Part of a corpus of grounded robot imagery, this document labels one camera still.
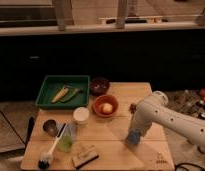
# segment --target cable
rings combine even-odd
[[[9,124],[9,126],[12,128],[12,130],[14,131],[14,133],[18,136],[18,138],[20,139],[20,141],[26,145],[26,142],[21,138],[21,136],[18,134],[18,132],[15,130],[15,128],[12,126],[11,122],[9,122],[8,118],[4,115],[3,111],[0,110],[0,114],[3,116],[3,118],[6,120],[6,122]]]
[[[177,171],[177,169],[179,169],[179,168],[185,169],[186,171],[189,171],[189,169],[187,169],[186,167],[184,167],[182,165],[193,166],[193,167],[199,168],[200,171],[205,171],[205,168],[203,168],[199,165],[193,164],[193,163],[179,163],[179,164],[175,165],[175,171]]]

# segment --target red bowl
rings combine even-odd
[[[105,106],[105,104],[109,104],[109,106],[112,107],[110,108],[111,111],[109,113],[104,112],[105,110],[103,109],[103,107]],[[116,115],[117,108],[118,108],[117,99],[114,96],[108,94],[97,97],[92,104],[92,109],[94,113],[96,113],[98,116],[105,117],[105,118]]]

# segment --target dark bowl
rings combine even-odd
[[[106,94],[110,87],[108,79],[103,77],[97,77],[91,80],[90,90],[94,96],[100,96]]]

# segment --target white cup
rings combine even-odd
[[[73,113],[73,118],[77,124],[85,124],[89,118],[90,112],[85,107],[78,107]]]

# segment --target orange bowl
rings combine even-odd
[[[98,96],[92,104],[94,113],[105,118],[116,115],[117,108],[117,99],[108,94]]]

